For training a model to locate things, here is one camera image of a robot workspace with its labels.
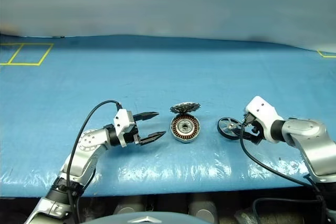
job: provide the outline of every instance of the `gray wall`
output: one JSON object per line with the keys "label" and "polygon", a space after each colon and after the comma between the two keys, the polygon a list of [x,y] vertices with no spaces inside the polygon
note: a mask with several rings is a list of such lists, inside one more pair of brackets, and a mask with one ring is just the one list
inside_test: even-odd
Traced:
{"label": "gray wall", "polygon": [[262,40],[336,51],[336,0],[0,0],[0,31]]}

